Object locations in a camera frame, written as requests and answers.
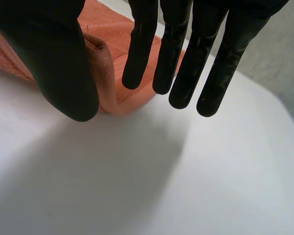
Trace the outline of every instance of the orange fabric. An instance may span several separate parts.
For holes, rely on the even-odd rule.
[[[91,72],[98,89],[99,109],[123,116],[148,102],[155,95],[152,79],[161,40],[155,37],[153,41],[141,85],[135,90],[128,90],[122,85],[122,74],[134,23],[95,0],[86,0],[78,21],[84,33]],[[1,35],[0,69],[33,81],[28,69]]]

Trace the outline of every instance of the white table surface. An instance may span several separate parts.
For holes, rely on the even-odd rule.
[[[212,62],[185,110],[157,96],[87,123],[0,72],[0,235],[294,235],[294,121],[239,72],[198,115]]]

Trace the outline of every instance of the gray wall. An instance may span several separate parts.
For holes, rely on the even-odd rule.
[[[164,23],[161,10],[159,21]],[[224,24],[212,49],[214,55],[217,54],[223,29]],[[272,91],[294,118],[294,0],[272,16],[249,44],[238,70]]]

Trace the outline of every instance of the black rubber finger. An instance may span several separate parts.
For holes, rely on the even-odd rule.
[[[180,27],[166,25],[152,83],[153,90],[157,94],[166,94],[171,89],[186,31],[187,25]]]
[[[197,103],[199,114],[210,117],[218,111],[246,47],[268,20],[230,10],[221,46]]]
[[[157,18],[153,18],[147,23],[135,21],[122,76],[122,83],[128,89],[138,88],[142,81],[156,28]]]
[[[183,109],[190,103],[226,13],[227,10],[194,2],[192,35],[169,96],[174,108]]]
[[[24,0],[26,5],[13,0],[11,4],[2,2],[0,32],[29,69],[44,97],[74,120],[91,119],[98,111],[98,94],[76,20],[83,1],[74,1],[71,11],[67,9],[68,15],[56,11],[55,1],[34,4]]]
[[[158,0],[129,0],[135,20],[122,83],[128,89],[139,87],[157,29]]]
[[[190,0],[161,0],[166,22],[152,87],[158,94],[170,91],[189,21]]]

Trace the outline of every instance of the towel fold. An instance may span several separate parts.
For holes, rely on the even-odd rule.
[[[86,0],[78,22],[84,33],[91,73],[98,89],[99,110],[123,116],[148,102],[155,95],[152,79],[161,40],[154,38],[140,86],[135,90],[128,90],[122,85],[122,74],[134,23],[95,0]],[[0,69],[33,81],[29,70],[1,35]]]

